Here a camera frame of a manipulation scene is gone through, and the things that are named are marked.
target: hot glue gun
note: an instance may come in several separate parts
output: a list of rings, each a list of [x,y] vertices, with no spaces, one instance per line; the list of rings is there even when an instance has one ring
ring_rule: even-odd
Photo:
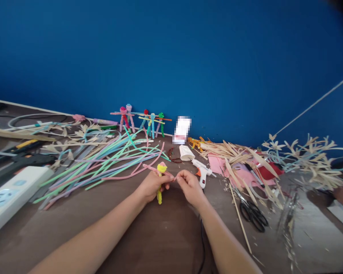
[[[198,168],[198,172],[196,175],[200,176],[201,178],[199,179],[199,185],[201,186],[202,189],[206,187],[206,175],[210,176],[213,175],[216,177],[215,174],[212,173],[211,169],[208,169],[203,163],[200,161],[193,159],[192,164]]]

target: power strip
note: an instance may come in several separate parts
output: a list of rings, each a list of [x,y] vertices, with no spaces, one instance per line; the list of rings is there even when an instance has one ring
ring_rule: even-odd
[[[53,175],[48,167],[26,167],[0,187],[0,228],[35,194],[38,186]]]

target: black cable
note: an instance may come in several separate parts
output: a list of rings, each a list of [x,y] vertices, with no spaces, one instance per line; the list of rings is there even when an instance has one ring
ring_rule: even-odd
[[[202,273],[203,265],[205,264],[205,259],[206,259],[206,249],[205,249],[205,243],[203,241],[203,223],[202,223],[202,218],[201,218],[201,240],[202,240],[202,252],[203,252],[203,257],[202,257],[202,263],[201,266],[198,270],[198,274]]]
[[[4,103],[0,103],[0,111],[6,109],[7,107],[8,107],[8,105],[6,105]],[[25,120],[25,119],[36,120],[36,119],[52,118],[52,117],[56,117],[56,116],[63,116],[64,117],[59,123],[62,123],[63,121],[65,121],[67,119],[67,116],[64,114],[52,114],[52,115],[41,116],[41,117],[23,117],[23,118],[19,118],[17,120],[17,122],[20,120]],[[0,117],[16,118],[15,116],[11,116],[11,115],[0,115]]]

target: pink paper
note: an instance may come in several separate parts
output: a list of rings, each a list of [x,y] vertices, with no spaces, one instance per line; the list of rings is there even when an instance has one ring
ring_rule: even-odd
[[[236,184],[235,184],[234,180],[231,178],[229,172],[227,170],[225,170],[225,159],[224,158],[215,157],[215,156],[213,156],[212,153],[209,153],[208,154],[208,160],[210,162],[210,169],[212,170],[212,172],[221,174],[225,177],[228,177],[230,179],[230,182],[236,186]],[[247,183],[248,186],[250,185],[250,183],[252,184],[252,186],[260,186],[260,184],[256,182],[256,178],[250,173],[250,171],[245,167],[245,165],[235,164],[232,166],[232,168],[236,170],[236,173],[239,175],[239,177],[241,179],[243,179]],[[268,181],[266,181],[266,183],[268,185],[275,185],[276,184],[274,182],[274,180],[268,180]],[[245,187],[243,182],[240,182],[240,184],[243,188]]]

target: scissors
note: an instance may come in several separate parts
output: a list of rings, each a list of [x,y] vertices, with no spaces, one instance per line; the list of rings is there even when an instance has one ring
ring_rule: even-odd
[[[240,191],[235,188],[235,192],[240,198],[240,212],[243,215],[244,219],[248,222],[252,222],[253,225],[257,228],[260,232],[265,232],[265,226],[268,226],[268,221],[266,217],[264,217],[262,211],[252,202],[247,201],[240,193]]]

